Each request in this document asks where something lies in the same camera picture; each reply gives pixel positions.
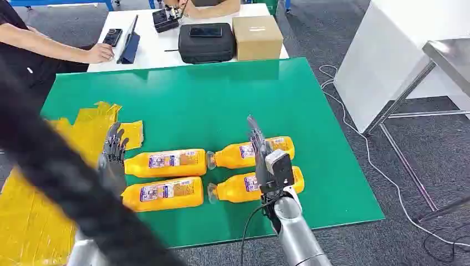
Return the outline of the person's hand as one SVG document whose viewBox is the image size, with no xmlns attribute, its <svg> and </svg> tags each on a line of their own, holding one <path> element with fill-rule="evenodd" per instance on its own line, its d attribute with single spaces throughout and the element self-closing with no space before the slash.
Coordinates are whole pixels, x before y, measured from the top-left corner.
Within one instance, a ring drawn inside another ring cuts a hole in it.
<svg viewBox="0 0 470 266">
<path fill-rule="evenodd" d="M 191 0 L 179 0 L 177 4 L 184 10 L 184 15 L 190 18 L 196 18 L 197 8 L 194 6 Z"/>
<path fill-rule="evenodd" d="M 98 43 L 86 51 L 84 62 L 88 64 L 98 64 L 109 62 L 114 58 L 113 48 L 109 44 Z"/>
</svg>

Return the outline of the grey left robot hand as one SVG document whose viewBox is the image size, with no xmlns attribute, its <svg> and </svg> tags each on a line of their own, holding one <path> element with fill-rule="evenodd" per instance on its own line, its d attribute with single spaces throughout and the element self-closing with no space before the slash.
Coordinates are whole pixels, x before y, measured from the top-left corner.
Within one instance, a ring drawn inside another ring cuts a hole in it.
<svg viewBox="0 0 470 266">
<path fill-rule="evenodd" d="M 124 156 L 129 142 L 127 137 L 123 138 L 125 130 L 121 129 L 120 126 L 120 122 L 112 124 L 98 159 L 100 183 L 117 198 L 121 198 L 121 194 L 127 187 Z"/>
</svg>

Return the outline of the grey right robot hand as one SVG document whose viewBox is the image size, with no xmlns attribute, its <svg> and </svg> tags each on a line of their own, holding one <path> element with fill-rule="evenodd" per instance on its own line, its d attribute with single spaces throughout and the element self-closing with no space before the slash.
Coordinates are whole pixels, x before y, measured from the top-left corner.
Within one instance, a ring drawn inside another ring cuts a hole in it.
<svg viewBox="0 0 470 266">
<path fill-rule="evenodd" d="M 249 140 L 254 151 L 256 179 L 261 193 L 266 194 L 270 192 L 269 184 L 272 182 L 272 177 L 267 169 L 265 157 L 271 152 L 271 148 L 268 147 L 268 143 L 255 118 L 252 115 L 248 115 L 247 121 L 251 128 Z"/>
</svg>

